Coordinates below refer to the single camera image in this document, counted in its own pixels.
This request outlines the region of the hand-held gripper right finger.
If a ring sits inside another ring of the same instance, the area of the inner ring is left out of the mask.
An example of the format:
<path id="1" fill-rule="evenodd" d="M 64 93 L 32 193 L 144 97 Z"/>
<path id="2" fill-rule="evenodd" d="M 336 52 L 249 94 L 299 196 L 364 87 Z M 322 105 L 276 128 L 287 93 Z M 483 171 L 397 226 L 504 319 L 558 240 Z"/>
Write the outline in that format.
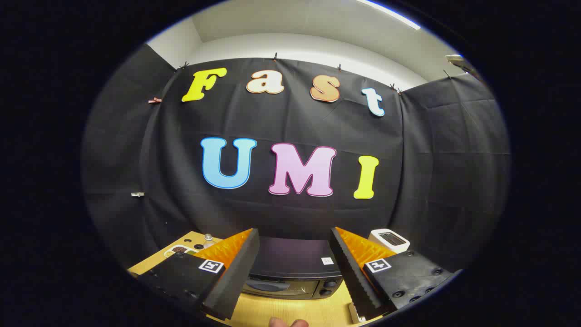
<path id="1" fill-rule="evenodd" d="M 432 295 L 455 274 L 415 250 L 394 252 L 344 228 L 329 245 L 357 314 L 386 316 Z"/>

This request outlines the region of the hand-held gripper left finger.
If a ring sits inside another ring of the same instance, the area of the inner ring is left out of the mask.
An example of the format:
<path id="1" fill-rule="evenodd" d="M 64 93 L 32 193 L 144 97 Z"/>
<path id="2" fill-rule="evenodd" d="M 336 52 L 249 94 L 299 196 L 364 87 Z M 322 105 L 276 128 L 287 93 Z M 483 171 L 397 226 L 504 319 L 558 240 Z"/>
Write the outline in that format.
<path id="1" fill-rule="evenodd" d="M 182 311 L 231 319 L 259 247 L 257 228 L 207 248 L 200 234 L 190 232 L 137 263 L 136 278 Z"/>

